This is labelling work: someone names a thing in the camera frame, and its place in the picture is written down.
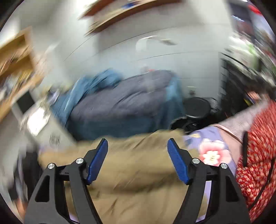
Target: blue gripper pad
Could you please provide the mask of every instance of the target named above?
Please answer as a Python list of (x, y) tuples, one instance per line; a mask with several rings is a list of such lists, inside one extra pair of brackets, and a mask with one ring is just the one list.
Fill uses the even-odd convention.
[(187, 167), (188, 164), (185, 164), (185, 162), (182, 159), (182, 156), (180, 155), (180, 150), (183, 149), (180, 149), (178, 147), (173, 138), (168, 140), (167, 149), (179, 179), (183, 181), (185, 184), (188, 184), (188, 182), (190, 181)]
[(88, 175), (86, 181), (88, 184), (91, 184), (98, 177), (100, 169), (102, 167), (103, 161), (108, 151), (108, 142), (106, 139), (102, 139), (100, 144), (95, 149), (97, 150), (96, 155), (94, 156), (92, 162), (88, 167)]

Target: ceiling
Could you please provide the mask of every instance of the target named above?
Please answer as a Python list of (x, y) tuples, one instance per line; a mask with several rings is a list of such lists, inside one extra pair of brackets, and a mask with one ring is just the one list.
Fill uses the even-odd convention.
[(15, 13), (20, 18), (20, 28), (46, 22), (61, 0), (24, 0)]

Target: metal screw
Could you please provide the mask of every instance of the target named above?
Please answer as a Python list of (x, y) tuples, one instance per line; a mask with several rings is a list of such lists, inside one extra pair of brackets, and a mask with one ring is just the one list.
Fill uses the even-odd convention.
[(83, 163), (83, 158), (78, 158), (78, 159), (76, 160), (76, 163), (77, 163), (77, 164)]
[(194, 164), (199, 164), (200, 160), (198, 158), (193, 158), (192, 162)]
[(55, 165), (53, 164), (53, 163), (50, 163), (49, 165), (48, 165), (48, 168), (49, 169), (53, 169), (55, 167)]
[(228, 167), (227, 164), (225, 164), (225, 163), (222, 163), (222, 164), (221, 164), (221, 168), (227, 169), (227, 167)]

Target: pink flower print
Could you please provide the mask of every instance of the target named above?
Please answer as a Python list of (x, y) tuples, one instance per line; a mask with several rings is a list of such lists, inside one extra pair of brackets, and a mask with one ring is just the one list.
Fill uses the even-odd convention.
[(224, 149), (220, 140), (211, 141), (204, 138), (199, 145), (199, 159), (207, 165), (219, 166), (221, 163), (230, 163), (232, 160), (229, 150)]

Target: strap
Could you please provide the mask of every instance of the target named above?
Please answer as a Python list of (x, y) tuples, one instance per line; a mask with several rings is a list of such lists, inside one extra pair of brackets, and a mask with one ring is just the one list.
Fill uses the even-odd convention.
[(262, 186), (262, 189), (260, 190), (258, 196), (255, 198), (254, 202), (248, 207), (248, 211), (250, 211), (258, 202), (258, 200), (260, 199), (265, 187), (267, 185), (269, 185), (270, 183), (270, 179), (271, 179), (271, 174), (272, 174), (272, 171), (273, 171), (273, 167), (274, 167), (274, 162), (275, 162), (275, 158), (273, 158), (271, 160), (271, 167), (270, 167), (270, 170), (269, 170), (269, 173), (268, 173), (268, 176), (267, 176), (267, 179), (266, 179), (266, 183)]
[(243, 143), (242, 143), (243, 167), (247, 167), (247, 147), (248, 147), (248, 132), (246, 131), (243, 135)]

